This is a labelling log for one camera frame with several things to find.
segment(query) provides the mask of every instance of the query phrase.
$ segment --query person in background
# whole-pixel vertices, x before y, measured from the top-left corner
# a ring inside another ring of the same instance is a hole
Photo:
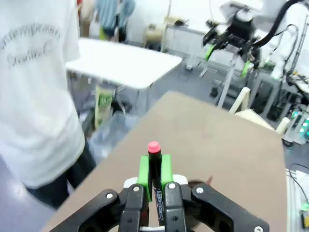
[[[79,58],[76,0],[0,0],[0,154],[39,201],[58,208],[94,169],[68,91]]]
[[[101,37],[112,40],[115,36],[116,13],[119,14],[119,42],[126,40],[126,23],[135,9],[135,0],[96,0],[99,23],[102,29]]]
[[[95,0],[83,0],[81,5],[81,36],[89,37],[89,29],[95,12]]]

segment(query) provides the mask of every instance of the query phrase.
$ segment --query brown board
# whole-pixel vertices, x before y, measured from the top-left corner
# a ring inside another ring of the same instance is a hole
[[[283,148],[274,131],[231,115],[213,105],[176,92],[165,94],[140,119],[42,230],[49,232],[104,189],[120,191],[126,179],[137,176],[147,144],[158,141],[172,155],[174,174],[206,181],[270,225],[286,231],[286,183]],[[150,226],[157,226],[150,204]],[[199,226],[195,231],[211,231]]]

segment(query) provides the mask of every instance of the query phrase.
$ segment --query black pants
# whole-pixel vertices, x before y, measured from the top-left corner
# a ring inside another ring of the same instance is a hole
[[[39,201],[58,209],[69,196],[68,181],[75,189],[94,168],[95,162],[86,143],[78,160],[64,174],[50,184],[38,189],[27,188],[27,190]]]
[[[115,29],[103,29],[104,33],[110,37],[114,36]],[[119,42],[122,43],[126,40],[126,28],[119,29]]]

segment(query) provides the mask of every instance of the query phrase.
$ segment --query black marker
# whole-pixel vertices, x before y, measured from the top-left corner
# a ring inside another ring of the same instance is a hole
[[[158,142],[150,142],[148,144],[148,155],[150,160],[150,169],[154,186],[154,195],[156,201],[156,209],[158,212],[159,225],[164,226],[164,205],[163,191],[161,186],[161,163],[162,154],[161,147]]]

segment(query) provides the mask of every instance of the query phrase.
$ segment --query green gripper pad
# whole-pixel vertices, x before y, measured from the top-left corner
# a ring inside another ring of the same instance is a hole
[[[214,49],[214,45],[210,45],[205,54],[205,61],[208,61],[210,59],[213,49]]]
[[[171,155],[162,155],[161,184],[163,193],[165,185],[171,181],[173,181],[172,157]]]
[[[150,172],[149,157],[142,156],[140,158],[140,171],[139,171],[139,177],[138,177],[137,183],[144,186],[144,188],[146,189],[148,202],[151,202],[152,201],[152,188],[150,187],[150,184],[152,182],[149,179],[151,178],[151,175],[149,172]]]
[[[241,73],[241,78],[245,78],[248,74],[248,70],[249,70],[249,66],[250,66],[250,61],[247,61],[243,70],[242,70],[242,73]]]

